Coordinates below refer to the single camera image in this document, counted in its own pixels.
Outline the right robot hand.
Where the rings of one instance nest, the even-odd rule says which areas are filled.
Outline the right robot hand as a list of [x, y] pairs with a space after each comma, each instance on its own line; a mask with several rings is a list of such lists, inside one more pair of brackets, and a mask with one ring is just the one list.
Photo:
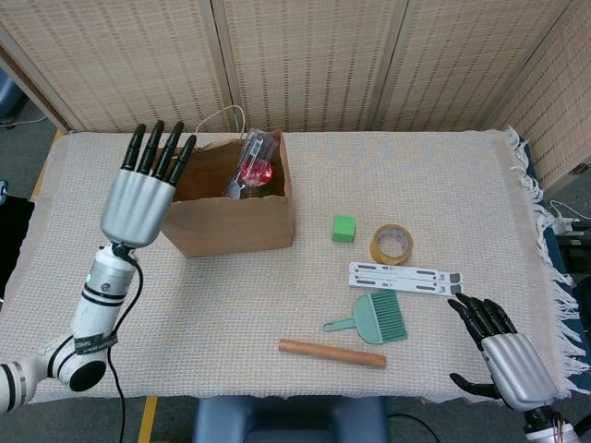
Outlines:
[[457, 387], [472, 395], [502, 400], [521, 413], [549, 407], [555, 401], [558, 389], [549, 371], [500, 305], [463, 293], [450, 298], [448, 304], [464, 322], [491, 379], [489, 384], [473, 383], [451, 373]]

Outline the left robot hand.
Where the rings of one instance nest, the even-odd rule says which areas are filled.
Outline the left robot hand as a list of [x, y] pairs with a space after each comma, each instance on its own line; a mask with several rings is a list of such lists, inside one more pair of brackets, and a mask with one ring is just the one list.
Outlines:
[[152, 244], [167, 213], [178, 182], [196, 145], [190, 136], [177, 147], [184, 123], [175, 124], [159, 149], [164, 122], [157, 121], [149, 139], [140, 124], [130, 139], [118, 173], [103, 206], [101, 229], [113, 246], [139, 249]]

